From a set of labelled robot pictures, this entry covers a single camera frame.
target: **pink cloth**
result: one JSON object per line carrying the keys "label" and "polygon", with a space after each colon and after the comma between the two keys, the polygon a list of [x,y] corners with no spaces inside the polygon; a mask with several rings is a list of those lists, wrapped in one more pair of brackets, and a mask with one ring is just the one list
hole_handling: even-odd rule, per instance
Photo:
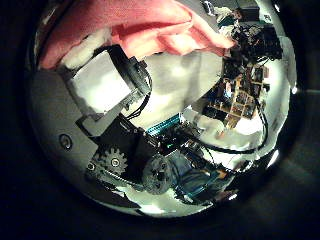
{"label": "pink cloth", "polygon": [[112,30],[111,44],[141,59],[157,52],[184,55],[193,50],[219,56],[234,42],[174,0],[78,0],[53,30],[40,66],[55,68],[65,54],[99,29]]}

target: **screw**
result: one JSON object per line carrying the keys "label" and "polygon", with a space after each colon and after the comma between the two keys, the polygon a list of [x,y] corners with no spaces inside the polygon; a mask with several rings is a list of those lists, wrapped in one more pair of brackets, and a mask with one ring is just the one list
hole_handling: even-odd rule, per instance
{"label": "screw", "polygon": [[59,142],[62,148],[65,150],[70,150],[72,148],[72,140],[71,138],[66,134],[61,134],[59,136]]}

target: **black wire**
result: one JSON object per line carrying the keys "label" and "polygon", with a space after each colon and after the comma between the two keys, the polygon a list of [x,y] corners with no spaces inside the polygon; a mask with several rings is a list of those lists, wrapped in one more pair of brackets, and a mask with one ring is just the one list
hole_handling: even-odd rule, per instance
{"label": "black wire", "polygon": [[147,75],[148,81],[149,81],[150,93],[145,96],[145,98],[144,98],[143,102],[141,103],[141,105],[127,117],[128,120],[131,120],[131,119],[133,119],[135,117],[138,117],[141,114],[141,112],[147,106],[147,104],[148,104],[148,102],[150,100],[150,97],[151,97],[151,92],[152,92],[152,78],[151,78],[150,74],[148,73],[147,70],[145,70],[140,65],[138,65],[138,69],[140,71],[142,71],[144,74]]}
{"label": "black wire", "polygon": [[263,123],[263,126],[265,128],[264,139],[263,139],[262,143],[257,148],[248,149],[248,150],[244,150],[244,151],[220,148],[220,147],[216,147],[216,146],[204,143],[204,142],[202,142],[201,140],[199,140],[198,138],[196,138],[195,136],[193,136],[193,135],[191,135],[189,133],[183,132],[183,134],[185,136],[187,136],[188,138],[190,138],[192,141],[199,143],[203,147],[211,149],[211,150],[214,150],[214,151],[217,151],[217,152],[223,152],[223,153],[228,153],[228,154],[252,154],[252,153],[255,153],[256,151],[262,149],[265,146],[266,141],[268,139],[268,121],[266,119],[265,114],[261,110],[259,101],[256,98],[255,98],[255,102],[256,102],[256,105],[257,105],[257,108],[258,108],[258,111],[259,111],[259,117],[260,117],[260,119],[261,119],[261,121]]}

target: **gear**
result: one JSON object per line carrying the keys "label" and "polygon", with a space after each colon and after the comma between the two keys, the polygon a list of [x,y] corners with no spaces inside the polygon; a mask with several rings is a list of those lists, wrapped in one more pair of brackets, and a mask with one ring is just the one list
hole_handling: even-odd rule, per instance
{"label": "gear", "polygon": [[121,176],[125,172],[127,159],[119,149],[111,148],[110,151],[105,151],[104,155],[100,156],[100,161],[106,170]]}

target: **white surface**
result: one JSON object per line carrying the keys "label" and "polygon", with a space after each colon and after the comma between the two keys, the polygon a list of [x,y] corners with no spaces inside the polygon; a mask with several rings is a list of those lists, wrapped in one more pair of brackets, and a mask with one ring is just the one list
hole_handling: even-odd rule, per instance
{"label": "white surface", "polygon": [[110,110],[131,92],[108,52],[99,54],[80,69],[71,82],[76,94],[96,113]]}
{"label": "white surface", "polygon": [[[192,52],[185,56],[163,53],[145,59],[153,80],[149,103],[132,122],[148,129],[197,101],[219,80],[222,59],[213,53]],[[130,107],[134,111],[139,103]]]}

